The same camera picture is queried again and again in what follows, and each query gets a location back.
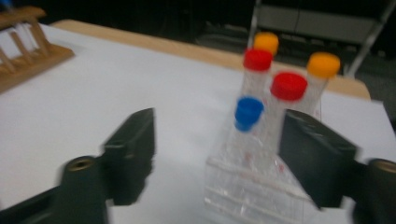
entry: blue screw cap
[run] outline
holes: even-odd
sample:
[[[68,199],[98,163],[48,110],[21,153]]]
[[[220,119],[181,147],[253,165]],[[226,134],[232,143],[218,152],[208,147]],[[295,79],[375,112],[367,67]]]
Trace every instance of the blue screw cap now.
[[[264,105],[259,99],[251,96],[240,98],[235,110],[235,128],[248,132],[259,120],[263,110]]]

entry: red cap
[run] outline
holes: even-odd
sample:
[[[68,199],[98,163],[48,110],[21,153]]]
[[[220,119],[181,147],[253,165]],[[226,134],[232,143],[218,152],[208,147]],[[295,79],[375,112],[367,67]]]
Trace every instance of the red cap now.
[[[278,99],[296,101],[303,97],[306,79],[297,73],[281,72],[274,77],[271,93]]]
[[[273,55],[263,49],[247,49],[245,51],[244,67],[253,71],[265,71],[271,66]]]

